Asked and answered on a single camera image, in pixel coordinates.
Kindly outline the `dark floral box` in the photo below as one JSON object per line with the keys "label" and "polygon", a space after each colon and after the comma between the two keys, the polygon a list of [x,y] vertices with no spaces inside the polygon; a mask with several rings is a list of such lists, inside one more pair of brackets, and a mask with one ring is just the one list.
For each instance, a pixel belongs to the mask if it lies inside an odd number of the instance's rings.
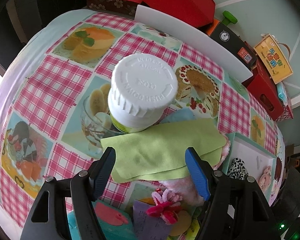
{"label": "dark floral box", "polygon": [[87,0],[87,7],[134,18],[138,3],[127,0]]}

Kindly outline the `white long board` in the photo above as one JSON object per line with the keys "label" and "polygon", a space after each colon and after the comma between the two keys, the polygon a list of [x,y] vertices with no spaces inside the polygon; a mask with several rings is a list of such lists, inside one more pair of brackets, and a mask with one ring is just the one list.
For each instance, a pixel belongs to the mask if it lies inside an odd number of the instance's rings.
{"label": "white long board", "polygon": [[138,5],[135,20],[182,40],[218,64],[239,82],[253,76],[252,72],[224,47],[205,33],[173,16]]}

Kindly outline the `coral silicone piece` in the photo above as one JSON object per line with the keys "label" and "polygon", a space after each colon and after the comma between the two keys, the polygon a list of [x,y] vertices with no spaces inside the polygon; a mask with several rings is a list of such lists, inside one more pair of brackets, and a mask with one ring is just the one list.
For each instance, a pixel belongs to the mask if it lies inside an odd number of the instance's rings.
{"label": "coral silicone piece", "polygon": [[128,219],[117,209],[107,206],[102,202],[97,202],[95,206],[97,218],[112,226],[122,226],[128,224]]}

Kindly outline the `red cardboard box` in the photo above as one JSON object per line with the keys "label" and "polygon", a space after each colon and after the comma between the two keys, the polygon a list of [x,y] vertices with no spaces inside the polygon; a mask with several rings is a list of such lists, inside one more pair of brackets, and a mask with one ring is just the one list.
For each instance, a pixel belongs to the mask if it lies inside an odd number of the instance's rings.
{"label": "red cardboard box", "polygon": [[257,58],[252,70],[253,76],[243,86],[256,98],[269,116],[276,121],[284,107],[277,94],[277,88],[264,63]]}

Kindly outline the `white cap supplement bottle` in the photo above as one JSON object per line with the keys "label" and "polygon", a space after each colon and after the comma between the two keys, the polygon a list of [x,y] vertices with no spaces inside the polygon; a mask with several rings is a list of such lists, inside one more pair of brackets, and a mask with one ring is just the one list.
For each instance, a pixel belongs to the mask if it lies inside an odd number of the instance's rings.
{"label": "white cap supplement bottle", "polygon": [[111,122],[123,133],[143,131],[160,119],[177,90],[176,74],[167,62],[151,54],[126,56],[111,76]]}

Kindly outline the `pink scrunchie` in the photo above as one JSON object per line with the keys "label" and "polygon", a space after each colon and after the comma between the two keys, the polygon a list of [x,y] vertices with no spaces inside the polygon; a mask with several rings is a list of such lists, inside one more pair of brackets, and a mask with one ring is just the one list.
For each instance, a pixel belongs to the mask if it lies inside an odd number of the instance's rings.
{"label": "pink scrunchie", "polygon": [[262,192],[266,192],[270,184],[271,184],[271,166],[267,166],[264,169],[262,176],[258,180],[258,185],[262,190]]}

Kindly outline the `black rectangular box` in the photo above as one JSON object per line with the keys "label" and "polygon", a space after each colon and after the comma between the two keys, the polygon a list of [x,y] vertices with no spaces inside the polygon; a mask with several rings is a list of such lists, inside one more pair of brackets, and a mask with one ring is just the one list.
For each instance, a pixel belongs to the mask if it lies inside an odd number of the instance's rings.
{"label": "black rectangular box", "polygon": [[244,42],[221,21],[214,19],[211,24],[203,27],[203,32],[232,53],[249,70],[252,69],[257,60],[255,52],[248,46],[247,42]]}

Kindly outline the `light blue wipes pack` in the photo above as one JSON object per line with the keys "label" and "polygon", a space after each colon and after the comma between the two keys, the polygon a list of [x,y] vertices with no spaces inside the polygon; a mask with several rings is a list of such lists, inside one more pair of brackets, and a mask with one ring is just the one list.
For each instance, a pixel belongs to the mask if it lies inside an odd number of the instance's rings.
{"label": "light blue wipes pack", "polygon": [[283,84],[283,82],[279,82],[276,85],[276,87],[277,87],[278,98],[280,99],[280,101],[283,103],[284,106],[287,106],[289,102],[289,96],[285,85]]}

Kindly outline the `pink fluffy cloth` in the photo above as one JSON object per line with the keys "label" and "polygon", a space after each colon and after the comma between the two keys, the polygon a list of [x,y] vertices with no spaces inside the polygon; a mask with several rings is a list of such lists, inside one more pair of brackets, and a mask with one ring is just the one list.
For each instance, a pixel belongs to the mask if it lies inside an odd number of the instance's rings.
{"label": "pink fluffy cloth", "polygon": [[[226,144],[222,147],[221,159],[218,164],[214,165],[212,168],[217,170],[225,161],[229,154],[231,142],[224,132],[221,133],[226,139]],[[162,180],[159,181],[164,187],[171,190],[173,193],[182,197],[182,201],[190,206],[203,206],[204,198],[201,197],[190,176],[181,179],[172,180]]]}

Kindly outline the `pink patterned box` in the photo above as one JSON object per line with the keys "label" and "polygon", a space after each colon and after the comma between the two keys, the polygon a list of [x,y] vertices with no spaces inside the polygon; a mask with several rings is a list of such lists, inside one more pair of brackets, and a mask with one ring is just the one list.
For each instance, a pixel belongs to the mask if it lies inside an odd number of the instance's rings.
{"label": "pink patterned box", "polygon": [[288,99],[288,103],[283,108],[282,114],[276,119],[276,122],[281,122],[284,120],[293,119],[293,109],[292,109],[292,103],[291,100]]}

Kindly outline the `green microfiber cloth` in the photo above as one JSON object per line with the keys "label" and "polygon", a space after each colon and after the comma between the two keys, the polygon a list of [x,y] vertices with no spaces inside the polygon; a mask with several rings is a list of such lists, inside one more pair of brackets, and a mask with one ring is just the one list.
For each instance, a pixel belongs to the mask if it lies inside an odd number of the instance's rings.
{"label": "green microfiber cloth", "polygon": [[116,152],[111,173],[116,183],[185,178],[189,175],[185,163],[185,151],[189,147],[215,166],[226,143],[212,119],[169,122],[101,140],[103,149],[112,147]]}

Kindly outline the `patchwork dessert print tablecloth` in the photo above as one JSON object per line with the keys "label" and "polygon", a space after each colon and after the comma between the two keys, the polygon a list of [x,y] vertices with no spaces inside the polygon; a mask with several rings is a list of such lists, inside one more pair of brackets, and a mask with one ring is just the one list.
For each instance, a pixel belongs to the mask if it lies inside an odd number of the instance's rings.
{"label": "patchwork dessert print tablecloth", "polygon": [[12,66],[0,100],[0,205],[24,226],[47,176],[67,179],[102,155],[101,140],[120,131],[111,122],[112,71],[123,57],[154,55],[175,71],[180,90],[161,123],[212,119],[276,157],[270,203],[282,182],[279,128],[261,104],[226,70],[185,42],[127,18],[97,12],[68,25],[54,20]]}

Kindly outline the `leopard print scrunchie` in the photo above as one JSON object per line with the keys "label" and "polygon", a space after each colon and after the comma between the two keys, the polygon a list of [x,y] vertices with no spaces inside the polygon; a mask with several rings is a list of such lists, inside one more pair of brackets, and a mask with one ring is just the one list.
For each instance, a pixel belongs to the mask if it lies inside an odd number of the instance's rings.
{"label": "leopard print scrunchie", "polygon": [[244,180],[249,176],[247,169],[245,168],[245,162],[240,158],[232,159],[231,165],[228,169],[227,176],[233,179]]}

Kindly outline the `pink red chenille flower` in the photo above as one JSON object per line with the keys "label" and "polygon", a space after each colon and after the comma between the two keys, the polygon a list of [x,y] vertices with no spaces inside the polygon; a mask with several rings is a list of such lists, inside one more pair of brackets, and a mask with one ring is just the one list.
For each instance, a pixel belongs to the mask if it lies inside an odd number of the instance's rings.
{"label": "pink red chenille flower", "polygon": [[149,217],[161,218],[167,225],[173,225],[178,221],[178,213],[182,210],[183,197],[170,189],[156,189],[152,192],[155,205],[146,210]]}

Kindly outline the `white teal rimmed tray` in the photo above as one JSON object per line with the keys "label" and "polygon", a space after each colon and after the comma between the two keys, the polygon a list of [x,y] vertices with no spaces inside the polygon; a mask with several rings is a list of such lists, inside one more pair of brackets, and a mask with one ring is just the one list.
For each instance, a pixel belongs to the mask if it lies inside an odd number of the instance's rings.
{"label": "white teal rimmed tray", "polygon": [[267,191],[263,192],[266,200],[270,200],[270,192],[275,175],[275,155],[238,132],[228,133],[226,136],[229,138],[231,146],[229,154],[222,164],[223,173],[227,174],[234,158],[240,158],[245,162],[245,168],[249,175],[254,177],[256,181],[262,176],[264,169],[267,166],[271,166],[271,184]]}

